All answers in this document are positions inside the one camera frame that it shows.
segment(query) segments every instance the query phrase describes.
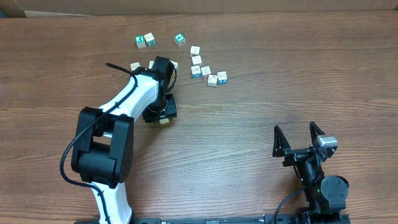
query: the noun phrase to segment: wood grain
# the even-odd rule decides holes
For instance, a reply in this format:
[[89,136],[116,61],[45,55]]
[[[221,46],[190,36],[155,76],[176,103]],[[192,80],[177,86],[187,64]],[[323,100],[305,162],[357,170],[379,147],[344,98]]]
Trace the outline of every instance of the wood grain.
[[[128,77],[105,67],[180,64],[170,124],[136,122],[126,182],[137,217],[246,217],[273,213],[299,187],[272,158],[273,127],[293,147],[315,121],[339,148],[322,164],[350,182],[352,223],[398,218],[398,13],[300,12],[0,20],[0,223],[72,223],[98,216],[88,189],[59,174],[84,106],[110,100]],[[136,49],[134,36],[157,44]],[[187,36],[178,48],[173,36]],[[228,84],[192,80],[201,47]],[[76,180],[79,175],[70,169]],[[282,213],[305,205],[292,199]]]

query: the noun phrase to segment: white arm segment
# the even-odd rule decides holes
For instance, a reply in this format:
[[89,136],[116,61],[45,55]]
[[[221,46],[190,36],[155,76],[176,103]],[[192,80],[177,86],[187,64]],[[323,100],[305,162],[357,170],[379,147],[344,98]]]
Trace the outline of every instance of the white arm segment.
[[[132,217],[132,209],[127,202],[126,187],[124,183],[117,184],[115,189],[107,185],[92,182],[92,185],[99,187],[104,193],[106,210],[112,224],[128,224]],[[92,189],[99,210],[99,224],[108,224],[105,220],[104,208],[98,192]]]
[[[137,75],[136,78],[138,81],[136,90],[134,90],[134,92],[119,106],[119,108],[116,108],[111,112],[111,114],[114,115],[126,114],[127,116],[134,118],[134,122],[137,121],[144,109],[157,99],[157,94],[159,92],[158,81],[145,75]],[[134,84],[135,81],[133,77],[131,77],[127,86],[124,87],[124,89],[115,96],[115,98],[100,106],[98,109],[102,109],[104,112],[109,110],[121,98],[126,96],[126,94],[133,88]],[[104,133],[104,136],[111,138],[112,134]]]
[[[127,98],[119,108],[116,108],[111,112],[114,115],[126,114],[134,118],[134,122],[137,121],[138,117],[142,114],[148,105],[153,103],[157,99],[159,92],[158,81],[155,81],[151,77],[145,75],[137,75],[138,86],[134,92]],[[133,77],[130,78],[129,83],[126,87],[108,103],[99,107],[103,111],[109,110],[115,105],[121,98],[133,88],[135,81]],[[111,133],[104,133],[104,136],[111,138]],[[112,224],[128,224],[132,217],[132,209],[127,202],[126,187],[124,183],[117,184],[115,189],[109,188],[107,185],[92,182],[91,184],[99,187],[105,198],[106,209],[108,211],[109,218]],[[97,206],[99,210],[99,224],[108,224],[105,220],[104,208],[102,206],[101,197],[98,196],[98,192],[92,189]]]

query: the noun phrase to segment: background wall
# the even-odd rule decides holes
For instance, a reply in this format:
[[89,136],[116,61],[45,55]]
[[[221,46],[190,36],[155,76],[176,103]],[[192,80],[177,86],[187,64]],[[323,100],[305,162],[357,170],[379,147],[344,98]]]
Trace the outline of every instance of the background wall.
[[195,14],[268,11],[393,10],[398,0],[0,0],[28,15]]

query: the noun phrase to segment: table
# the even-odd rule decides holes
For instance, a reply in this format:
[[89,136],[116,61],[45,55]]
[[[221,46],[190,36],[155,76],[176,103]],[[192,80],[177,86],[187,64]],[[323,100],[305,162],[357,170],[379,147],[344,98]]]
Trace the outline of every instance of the table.
[[[147,67],[158,55],[180,65],[178,116],[135,124],[126,188],[136,217],[274,213],[300,183],[272,157],[273,128],[300,148],[315,121],[339,140],[322,166],[349,180],[352,223],[396,223],[396,11],[1,19],[0,29],[0,223],[98,217],[91,191],[61,178],[62,152],[80,110],[105,104],[128,81],[104,64]],[[137,49],[134,37],[148,32],[156,45]],[[228,84],[192,79],[191,45]],[[70,156],[65,167],[80,179]],[[281,213],[299,206],[303,195]]]

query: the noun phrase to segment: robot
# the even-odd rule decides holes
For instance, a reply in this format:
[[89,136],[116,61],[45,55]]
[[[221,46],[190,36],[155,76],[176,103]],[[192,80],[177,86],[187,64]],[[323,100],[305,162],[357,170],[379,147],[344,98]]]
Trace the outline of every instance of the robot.
[[[69,183],[91,188],[100,218],[91,224],[349,224],[346,208],[348,181],[340,176],[325,177],[321,162],[331,157],[338,147],[332,135],[325,134],[314,122],[310,123],[312,144],[292,150],[278,126],[274,128],[273,157],[284,157],[283,166],[293,166],[302,188],[289,195],[275,214],[253,218],[209,218],[161,220],[135,219],[127,202],[124,181],[132,166],[134,122],[142,114],[145,122],[166,123],[177,117],[174,96],[169,93],[177,79],[177,71],[169,59],[156,57],[151,69],[138,67],[128,71],[108,63],[107,66],[130,74],[127,86],[111,101],[99,108],[85,107],[79,114],[76,136],[66,148],[60,162],[62,177]],[[170,80],[175,71],[174,81]],[[111,138],[111,144],[95,142],[93,137]],[[69,179],[64,170],[65,158],[71,148],[72,170],[83,182]],[[296,214],[279,215],[281,206],[292,196],[305,192],[307,207]]]

